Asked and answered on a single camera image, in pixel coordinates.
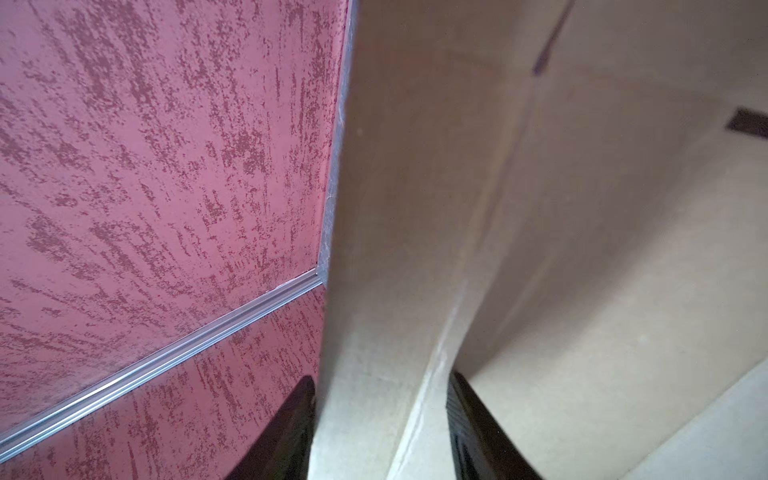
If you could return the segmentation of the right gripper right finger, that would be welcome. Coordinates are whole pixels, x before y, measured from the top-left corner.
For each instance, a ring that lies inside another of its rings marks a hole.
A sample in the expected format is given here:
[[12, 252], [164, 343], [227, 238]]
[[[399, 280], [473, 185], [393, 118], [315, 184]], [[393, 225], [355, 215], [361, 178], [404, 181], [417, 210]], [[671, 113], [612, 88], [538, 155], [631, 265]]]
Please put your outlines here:
[[446, 411], [457, 479], [542, 479], [455, 370], [449, 376]]

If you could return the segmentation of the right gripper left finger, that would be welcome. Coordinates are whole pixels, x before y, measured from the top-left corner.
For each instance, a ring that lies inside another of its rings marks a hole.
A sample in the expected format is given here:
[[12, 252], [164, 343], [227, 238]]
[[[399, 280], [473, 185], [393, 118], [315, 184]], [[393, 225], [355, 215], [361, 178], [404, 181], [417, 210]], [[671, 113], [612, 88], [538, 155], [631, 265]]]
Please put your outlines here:
[[314, 435], [315, 399], [314, 379], [306, 375], [225, 479], [306, 479]]

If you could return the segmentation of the brown cardboard box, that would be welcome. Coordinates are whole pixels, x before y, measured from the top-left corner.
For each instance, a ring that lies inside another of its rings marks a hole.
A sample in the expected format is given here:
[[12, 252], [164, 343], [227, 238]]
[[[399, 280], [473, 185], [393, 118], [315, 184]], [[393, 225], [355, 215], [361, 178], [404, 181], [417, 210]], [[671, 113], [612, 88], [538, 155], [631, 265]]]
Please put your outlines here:
[[357, 1], [313, 479], [767, 475], [763, 1]]

